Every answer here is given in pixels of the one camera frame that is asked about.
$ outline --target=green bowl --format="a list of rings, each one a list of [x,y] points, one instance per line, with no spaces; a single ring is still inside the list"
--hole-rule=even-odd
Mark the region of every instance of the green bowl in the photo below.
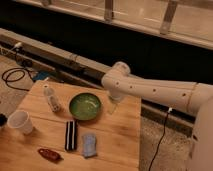
[[[78,120],[94,119],[101,108],[100,99],[91,93],[81,93],[73,97],[69,104],[70,113]]]

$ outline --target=white cup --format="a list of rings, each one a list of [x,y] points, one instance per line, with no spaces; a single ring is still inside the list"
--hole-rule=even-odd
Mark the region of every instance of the white cup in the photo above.
[[[7,125],[10,128],[19,130],[23,134],[29,134],[33,130],[29,114],[22,110],[17,110],[12,113],[7,120]]]

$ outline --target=wooden tabletop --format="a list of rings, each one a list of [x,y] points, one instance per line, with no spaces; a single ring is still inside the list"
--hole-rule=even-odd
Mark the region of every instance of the wooden tabletop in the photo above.
[[[37,81],[18,109],[28,111],[35,127],[29,135],[4,127],[0,131],[0,170],[8,171],[137,171],[139,166],[140,111],[139,98],[127,96],[113,114],[107,112],[110,102],[107,92],[68,84],[48,82],[54,88],[63,110],[54,114],[43,96],[43,85]],[[81,92],[97,95],[102,109],[97,119],[79,122],[78,148],[66,152],[65,122],[72,120],[68,106]],[[84,159],[82,135],[92,132],[97,138],[97,156]],[[39,148],[52,149],[64,160],[55,164],[42,158]]]

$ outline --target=red object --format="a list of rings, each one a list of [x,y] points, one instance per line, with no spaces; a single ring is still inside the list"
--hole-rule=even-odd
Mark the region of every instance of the red object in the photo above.
[[[49,149],[44,149],[44,148],[40,148],[38,149],[38,153],[44,157],[45,159],[48,159],[52,162],[57,162],[59,161],[61,158],[60,154],[58,154],[55,151],[49,150]]]

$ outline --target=bottle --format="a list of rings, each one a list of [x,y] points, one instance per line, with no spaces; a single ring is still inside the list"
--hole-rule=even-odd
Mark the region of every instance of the bottle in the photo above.
[[[53,112],[58,112],[61,109],[61,105],[55,95],[54,90],[48,84],[45,84],[43,87],[43,91],[51,110]]]

